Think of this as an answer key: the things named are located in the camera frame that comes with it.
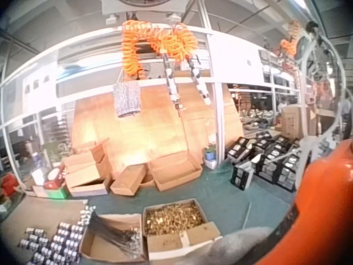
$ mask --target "hanging bundle of wire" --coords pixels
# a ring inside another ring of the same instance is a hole
[[[95,212],[92,212],[88,229],[105,241],[118,247],[124,254],[136,258],[140,253],[141,237],[134,230],[119,230],[109,225],[109,223],[100,218]]]
[[[160,53],[163,48],[177,62],[187,56],[191,57],[192,52],[197,49],[196,37],[183,23],[177,24],[173,29],[164,29],[152,23],[128,20],[122,26],[122,68],[129,76],[144,72],[137,57],[136,43],[139,39],[146,39],[155,52]]]
[[[297,43],[298,43],[298,37],[299,37],[299,30],[300,30],[300,25],[299,22],[296,20],[293,20],[289,24],[288,28],[288,33],[290,36],[290,40],[281,40],[281,47],[286,50],[286,52],[290,56],[295,56],[297,53]]]

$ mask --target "box of metal rods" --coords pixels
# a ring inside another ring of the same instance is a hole
[[[87,259],[110,263],[147,260],[141,214],[98,215],[86,228],[79,252]]]
[[[220,238],[195,199],[146,207],[142,224],[150,261],[181,257]]]

